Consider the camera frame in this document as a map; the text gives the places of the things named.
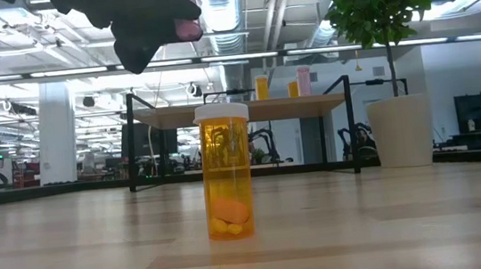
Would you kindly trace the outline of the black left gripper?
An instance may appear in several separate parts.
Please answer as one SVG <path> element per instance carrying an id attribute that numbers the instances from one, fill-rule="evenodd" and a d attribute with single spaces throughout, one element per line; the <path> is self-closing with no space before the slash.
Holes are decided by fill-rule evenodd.
<path id="1" fill-rule="evenodd" d="M 49 0 L 56 11 L 82 12 L 96 28 L 112 20 L 196 20 L 201 9 L 191 0 Z M 175 24 L 111 28 L 114 52 L 128 72 L 143 72 L 158 49 L 176 41 Z"/>

